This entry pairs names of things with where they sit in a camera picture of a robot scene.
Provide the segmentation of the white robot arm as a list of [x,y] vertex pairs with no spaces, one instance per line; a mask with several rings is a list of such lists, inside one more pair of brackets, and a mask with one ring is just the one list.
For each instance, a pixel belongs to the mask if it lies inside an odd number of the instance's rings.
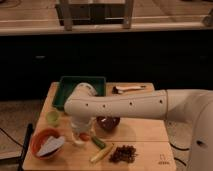
[[213,91],[156,90],[97,96],[88,83],[78,84],[64,104],[75,132],[91,128],[95,116],[172,120],[192,125],[187,171],[213,171]]

